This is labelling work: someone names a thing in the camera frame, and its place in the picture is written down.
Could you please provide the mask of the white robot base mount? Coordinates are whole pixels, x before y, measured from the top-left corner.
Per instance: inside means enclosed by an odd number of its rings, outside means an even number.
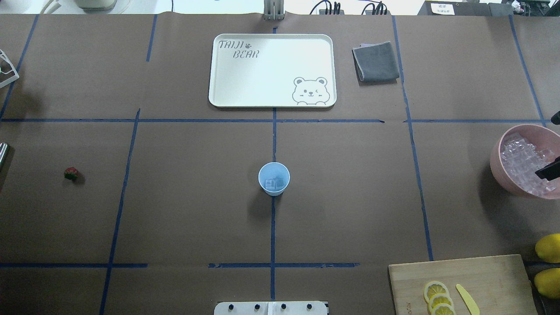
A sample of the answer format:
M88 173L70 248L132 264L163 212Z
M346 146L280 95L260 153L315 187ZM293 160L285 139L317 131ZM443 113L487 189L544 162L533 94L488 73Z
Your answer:
M228 301L220 302L214 315L328 315L323 301Z

